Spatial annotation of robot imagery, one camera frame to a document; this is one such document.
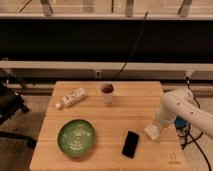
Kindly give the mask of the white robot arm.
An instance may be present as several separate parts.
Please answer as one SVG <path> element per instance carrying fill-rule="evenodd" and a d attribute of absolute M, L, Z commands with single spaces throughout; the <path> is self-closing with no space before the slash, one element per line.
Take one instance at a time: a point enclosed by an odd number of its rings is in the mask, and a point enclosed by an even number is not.
<path fill-rule="evenodd" d="M 155 113 L 155 138 L 158 138 L 163 129 L 171 125 L 177 116 L 213 138 L 213 114 L 194 106 L 193 100 L 193 93 L 189 89 L 177 89 L 164 93 L 160 98 L 160 107 Z"/>

